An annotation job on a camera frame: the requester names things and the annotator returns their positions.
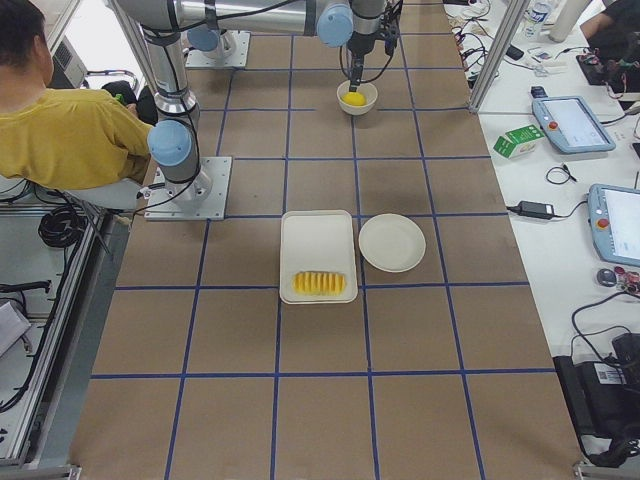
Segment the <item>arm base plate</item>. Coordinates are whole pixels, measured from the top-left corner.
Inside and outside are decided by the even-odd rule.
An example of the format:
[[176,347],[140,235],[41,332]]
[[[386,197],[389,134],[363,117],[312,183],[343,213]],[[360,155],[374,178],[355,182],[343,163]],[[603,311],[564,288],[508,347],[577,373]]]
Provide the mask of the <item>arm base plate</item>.
[[250,33],[239,30],[191,29],[186,68],[191,70],[243,69],[248,60]]
[[201,157],[200,173],[189,185],[168,182],[160,167],[155,170],[144,217],[149,221],[195,221],[225,218],[232,158]]

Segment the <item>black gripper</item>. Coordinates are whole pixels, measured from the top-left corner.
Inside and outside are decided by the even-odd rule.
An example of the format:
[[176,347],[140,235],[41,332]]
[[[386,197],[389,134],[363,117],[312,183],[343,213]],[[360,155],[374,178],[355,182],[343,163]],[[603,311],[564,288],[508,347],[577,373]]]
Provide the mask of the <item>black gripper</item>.
[[365,56],[371,53],[376,42],[376,34],[362,34],[354,31],[347,42],[352,56],[352,91],[357,92],[362,81]]

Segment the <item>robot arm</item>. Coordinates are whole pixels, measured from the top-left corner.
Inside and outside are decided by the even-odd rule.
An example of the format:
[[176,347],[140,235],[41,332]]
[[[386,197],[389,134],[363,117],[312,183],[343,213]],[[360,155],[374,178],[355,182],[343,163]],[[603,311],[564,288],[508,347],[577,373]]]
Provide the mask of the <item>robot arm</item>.
[[237,50],[237,30],[211,30],[205,25],[187,31],[187,40],[197,51],[214,60],[231,57]]
[[349,115],[367,113],[377,100],[363,77],[366,56],[381,42],[393,56],[399,37],[399,1],[112,1],[154,92],[159,122],[148,136],[158,163],[153,187],[142,190],[146,219],[221,220],[225,214],[232,160],[204,157],[198,132],[199,104],[188,69],[241,68],[253,33],[318,38],[346,51],[346,77],[337,98]]

